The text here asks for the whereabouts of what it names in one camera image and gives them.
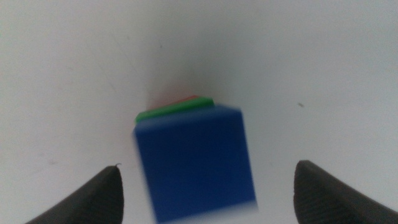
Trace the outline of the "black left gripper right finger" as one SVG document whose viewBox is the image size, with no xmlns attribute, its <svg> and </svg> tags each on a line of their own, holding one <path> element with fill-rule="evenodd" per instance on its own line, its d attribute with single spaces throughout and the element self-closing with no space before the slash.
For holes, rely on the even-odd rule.
<svg viewBox="0 0 398 224">
<path fill-rule="evenodd" d="M 311 161 L 294 175 L 294 210 L 299 223 L 397 223 L 397 212 L 340 181 Z"/>
</svg>

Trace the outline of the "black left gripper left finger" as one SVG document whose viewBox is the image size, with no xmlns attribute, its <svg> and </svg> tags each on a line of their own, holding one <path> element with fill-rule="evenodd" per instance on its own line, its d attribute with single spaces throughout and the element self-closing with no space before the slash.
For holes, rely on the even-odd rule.
<svg viewBox="0 0 398 224">
<path fill-rule="evenodd" d="M 28 224 L 121 224 L 123 215 L 121 173 L 117 166 L 107 166 Z"/>
</svg>

